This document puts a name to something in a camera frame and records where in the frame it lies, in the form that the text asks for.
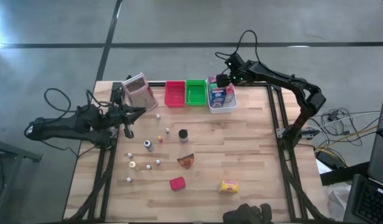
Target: plastic bin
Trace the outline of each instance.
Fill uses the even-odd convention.
[[[206,82],[205,80],[186,81],[186,105],[205,106],[206,105]]]
[[[168,107],[185,106],[185,90],[185,81],[167,81],[165,84],[165,105]]]
[[[223,104],[221,108],[212,108],[210,105],[210,94],[208,94],[210,92],[210,83],[208,80],[206,80],[206,90],[207,90],[208,107],[212,114],[231,113],[232,111],[234,111],[234,109],[236,109],[237,107],[236,90],[234,90],[233,100],[230,103]]]

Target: gray concrete floor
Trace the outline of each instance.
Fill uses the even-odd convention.
[[[0,44],[105,43],[116,0],[0,1]],[[237,42],[254,29],[262,42],[383,41],[381,0],[124,0],[114,33],[123,42]],[[124,80],[144,72],[149,80],[205,78],[224,69],[215,51],[233,48],[111,49],[103,80]],[[103,48],[0,49],[0,140],[42,153],[40,164],[25,161],[11,195],[6,223],[42,223],[61,219],[74,170],[70,151],[51,149],[22,132],[38,116],[59,115],[45,104],[49,87],[63,90],[73,107],[85,104]],[[239,51],[254,59],[253,48]],[[321,87],[322,112],[379,110],[383,99],[383,47],[260,48],[263,62],[295,73]],[[60,95],[51,95],[66,107]],[[358,129],[377,115],[355,119]],[[373,136],[363,147],[336,144],[349,164],[367,161]],[[78,150],[78,141],[52,144]],[[314,144],[322,142],[321,137]]]

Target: green bin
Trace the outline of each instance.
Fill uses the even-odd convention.
[[[205,80],[186,80],[186,105],[206,105],[206,83]]]

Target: wooden table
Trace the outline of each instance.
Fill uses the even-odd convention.
[[[95,97],[108,101],[111,85],[112,82],[98,82]],[[224,212],[235,210],[242,203],[251,206],[269,203],[273,221],[289,221],[266,88],[237,87],[238,107],[231,114],[210,114],[208,107],[168,108],[164,105],[164,87],[152,89],[158,107],[132,126],[134,139],[126,139],[122,131],[119,135],[107,222],[221,222]],[[292,92],[283,90],[283,96],[293,123],[299,106]],[[165,128],[170,128],[170,134],[165,133]],[[180,129],[189,132],[186,145],[179,143]],[[164,143],[158,143],[158,135]],[[153,143],[153,152],[143,146],[146,139]],[[90,143],[84,142],[80,152],[90,147]],[[79,158],[65,218],[73,215],[91,192],[98,152],[93,149]],[[135,169],[129,168],[128,152],[134,155]],[[191,153],[195,161],[186,170],[177,159]],[[327,196],[312,148],[298,146],[295,153],[304,191],[327,215]],[[161,160],[161,165],[155,164],[156,159]],[[152,166],[151,170],[145,168],[147,164]],[[173,192],[169,180],[180,176],[185,178],[186,189]],[[222,180],[238,181],[239,193],[219,194]],[[293,198],[298,210],[295,194]]]

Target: laptop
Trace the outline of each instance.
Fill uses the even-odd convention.
[[[383,102],[367,174],[353,177],[344,222],[383,224]]]

